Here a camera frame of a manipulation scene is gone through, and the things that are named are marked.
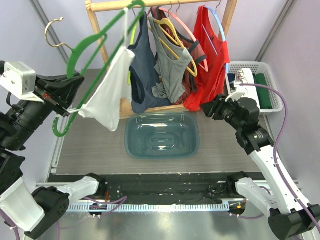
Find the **green folded cloth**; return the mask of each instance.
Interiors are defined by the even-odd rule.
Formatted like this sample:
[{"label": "green folded cloth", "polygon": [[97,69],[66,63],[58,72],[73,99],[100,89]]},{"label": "green folded cloth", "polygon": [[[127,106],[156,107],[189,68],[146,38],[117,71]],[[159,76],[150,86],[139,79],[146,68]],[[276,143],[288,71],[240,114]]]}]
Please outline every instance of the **green folded cloth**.
[{"label": "green folded cloth", "polygon": [[[256,84],[267,85],[265,75],[263,73],[256,74],[254,77]],[[269,96],[269,90],[262,87],[257,87],[256,92],[258,94],[260,109],[272,109],[272,104]]]}]

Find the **gray wood surface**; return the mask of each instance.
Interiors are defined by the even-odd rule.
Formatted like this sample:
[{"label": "gray wood surface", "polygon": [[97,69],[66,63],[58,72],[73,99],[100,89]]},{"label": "gray wood surface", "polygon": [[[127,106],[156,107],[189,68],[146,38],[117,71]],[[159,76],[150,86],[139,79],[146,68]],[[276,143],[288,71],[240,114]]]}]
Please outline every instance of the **gray wood surface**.
[{"label": "gray wood surface", "polygon": [[[84,96],[97,71],[89,71],[75,102]],[[110,132],[95,119],[78,116],[66,135],[57,174],[153,174],[260,172],[238,145],[235,130],[224,121],[206,118],[203,112],[191,113],[197,120],[200,148],[196,155],[179,159],[137,159],[125,149],[127,120]]]}]

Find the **red garment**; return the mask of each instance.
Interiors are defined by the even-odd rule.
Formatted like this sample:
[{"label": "red garment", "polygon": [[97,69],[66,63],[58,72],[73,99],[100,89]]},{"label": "red garment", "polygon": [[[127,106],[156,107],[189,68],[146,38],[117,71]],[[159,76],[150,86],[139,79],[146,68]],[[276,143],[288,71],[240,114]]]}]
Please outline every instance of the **red garment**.
[{"label": "red garment", "polygon": [[198,75],[195,77],[198,92],[192,92],[183,104],[190,111],[198,111],[201,104],[211,102],[218,94],[223,93],[226,77],[225,66],[230,62],[227,41],[219,40],[215,34],[208,11],[205,5],[199,7],[193,32],[207,56],[208,72],[198,67]]}]

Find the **translucent container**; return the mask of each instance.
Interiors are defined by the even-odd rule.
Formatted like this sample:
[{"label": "translucent container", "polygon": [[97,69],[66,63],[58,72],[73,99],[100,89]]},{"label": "translucent container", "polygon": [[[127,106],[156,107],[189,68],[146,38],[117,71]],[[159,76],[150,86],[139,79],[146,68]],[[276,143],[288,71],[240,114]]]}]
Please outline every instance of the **translucent container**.
[{"label": "translucent container", "polygon": [[196,119],[189,113],[143,113],[125,128],[125,149],[139,159],[187,158],[199,149]]}]

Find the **plastic bin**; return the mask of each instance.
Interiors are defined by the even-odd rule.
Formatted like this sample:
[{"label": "plastic bin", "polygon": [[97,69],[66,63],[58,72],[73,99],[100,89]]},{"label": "plastic bin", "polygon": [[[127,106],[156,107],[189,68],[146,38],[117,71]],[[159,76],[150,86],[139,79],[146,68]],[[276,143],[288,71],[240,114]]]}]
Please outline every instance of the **plastic bin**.
[{"label": "plastic bin", "polygon": [[125,128],[125,150],[139,159],[187,158],[199,149],[196,119],[189,113],[143,113]]},{"label": "plastic bin", "polygon": [[[240,69],[251,69],[253,74],[264,74],[267,85],[275,90],[278,90],[275,82],[275,78],[268,64],[264,62],[258,62],[258,61],[231,61],[230,62],[230,68],[229,68],[230,74],[236,74],[237,71],[239,71]],[[230,86],[228,85],[229,82],[226,81],[226,84],[227,84],[227,91],[229,95],[231,93]],[[283,103],[281,101],[281,98],[277,94],[269,90],[269,96],[272,104],[272,109],[260,109],[261,115],[280,112],[283,108]]]}]

